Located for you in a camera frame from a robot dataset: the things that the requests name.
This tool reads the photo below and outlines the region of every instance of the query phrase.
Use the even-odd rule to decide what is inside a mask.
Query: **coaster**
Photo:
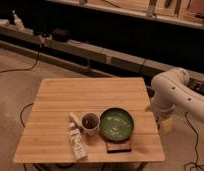
[[[106,145],[108,153],[131,152],[132,150],[130,140],[126,140],[123,142],[107,141]]]

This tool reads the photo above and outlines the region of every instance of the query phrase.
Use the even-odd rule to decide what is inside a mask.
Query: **wall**
[[[76,40],[204,73],[204,30],[42,0],[0,0],[0,18],[13,22],[12,9],[29,28],[66,28]]]

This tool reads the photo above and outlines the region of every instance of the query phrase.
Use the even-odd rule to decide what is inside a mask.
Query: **green bowl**
[[[119,142],[131,137],[134,122],[126,110],[110,108],[102,113],[99,128],[105,138]]]

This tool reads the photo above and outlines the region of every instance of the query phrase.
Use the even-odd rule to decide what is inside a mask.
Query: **table leg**
[[[142,171],[144,170],[144,168],[146,167],[148,163],[147,162],[142,162],[140,163],[140,165],[138,166],[138,168],[136,169],[136,171]]]

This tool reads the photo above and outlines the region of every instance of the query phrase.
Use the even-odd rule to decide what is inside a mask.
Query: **bottle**
[[[13,16],[14,16],[14,23],[15,23],[17,29],[19,31],[24,31],[25,27],[23,25],[22,20],[17,16],[17,14],[15,13],[15,10],[13,10],[12,12],[13,12]]]
[[[71,129],[71,131],[69,132],[69,136],[76,160],[87,157],[87,153],[82,143],[82,137],[79,129],[76,128],[74,122],[70,122],[69,127]]]

